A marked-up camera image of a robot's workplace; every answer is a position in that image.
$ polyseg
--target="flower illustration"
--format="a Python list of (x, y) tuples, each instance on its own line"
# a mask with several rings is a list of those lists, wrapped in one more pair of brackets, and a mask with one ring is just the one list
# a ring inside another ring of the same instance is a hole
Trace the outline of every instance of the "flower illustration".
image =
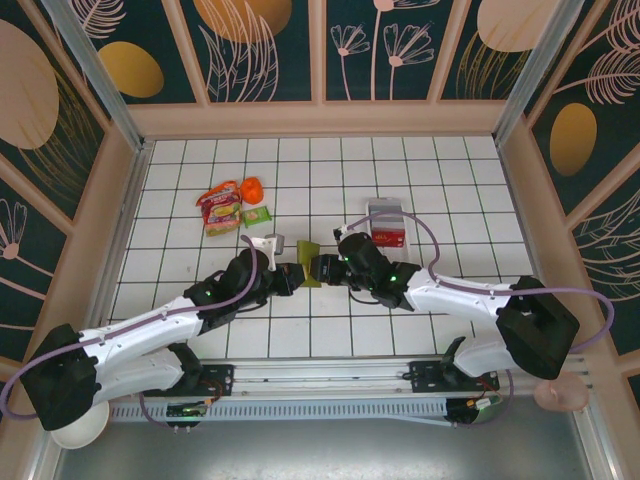
[(440, 3), (440, 0), (373, 0), (373, 4), (379, 12), (390, 12), (393, 9), (431, 7), (437, 3)]
[[(48, 272), (45, 269), (34, 265), (33, 263), (25, 260), (19, 255), (20, 242), (22, 241), (26, 225), (27, 207), (22, 205), (20, 202), (16, 202), (13, 204), (12, 211), (9, 207), (9, 202), (7, 202), (7, 200), (5, 200), (4, 198), (0, 198), (0, 260), (18, 260), (19, 262), (24, 263), (33, 270), (48, 275), (49, 277), (53, 277), (53, 274), (51, 272)], [(45, 299), (45, 295), (30, 288), (19, 285), (15, 282), (12, 282), (11, 280), (8, 280), (6, 278), (0, 277), (0, 283), (40, 300)]]
[(420, 28), (415, 25), (407, 25), (399, 36), (397, 23), (384, 28), (384, 46), (389, 56), (389, 65), (391, 65), (390, 100), (393, 100), (393, 80), (396, 68), (433, 60), (434, 50), (427, 48), (431, 43), (428, 32), (430, 26), (427, 24)]
[(331, 27), (331, 38), (340, 55), (340, 64), (342, 65), (342, 81), (344, 82), (344, 91), (347, 94), (347, 100), (351, 100), (349, 92), (349, 83), (347, 82), (347, 71), (344, 64), (344, 58), (349, 55), (363, 53), (371, 49), (371, 44), (366, 42), (366, 35), (362, 30), (362, 25), (354, 27), (349, 25), (344, 27), (340, 25)]

